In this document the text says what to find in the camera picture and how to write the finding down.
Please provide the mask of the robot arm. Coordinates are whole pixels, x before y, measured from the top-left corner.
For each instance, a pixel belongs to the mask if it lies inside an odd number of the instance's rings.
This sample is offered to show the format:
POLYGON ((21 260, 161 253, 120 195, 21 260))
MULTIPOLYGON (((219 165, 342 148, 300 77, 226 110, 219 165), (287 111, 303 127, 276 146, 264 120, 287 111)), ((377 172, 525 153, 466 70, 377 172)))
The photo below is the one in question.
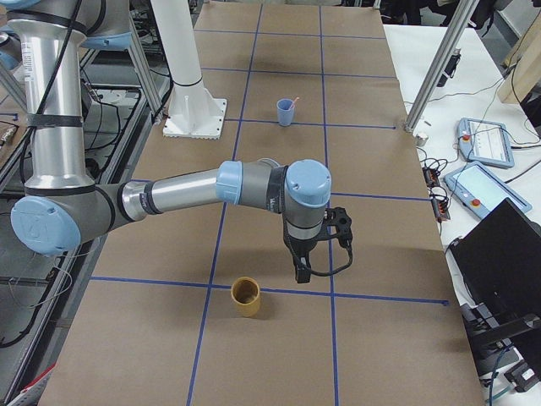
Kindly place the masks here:
POLYGON ((79 49, 124 50, 132 42, 126 1, 7 1, 25 71, 33 173, 10 220, 18 239, 58 255, 131 222, 220 201, 281 215, 295 278, 314 275, 309 253, 330 238, 331 174, 320 162, 223 162, 154 182, 98 185, 85 169, 79 49))

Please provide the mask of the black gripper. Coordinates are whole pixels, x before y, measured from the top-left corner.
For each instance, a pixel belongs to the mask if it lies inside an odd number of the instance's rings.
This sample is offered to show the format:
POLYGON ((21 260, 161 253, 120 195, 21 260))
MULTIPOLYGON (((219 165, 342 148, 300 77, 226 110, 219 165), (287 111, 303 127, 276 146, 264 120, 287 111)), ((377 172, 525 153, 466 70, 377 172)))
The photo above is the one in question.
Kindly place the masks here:
POLYGON ((290 234, 286 234, 283 240, 292 255, 296 282, 309 283, 311 279, 309 255, 320 242, 320 239, 318 237, 311 239, 296 239, 290 234))

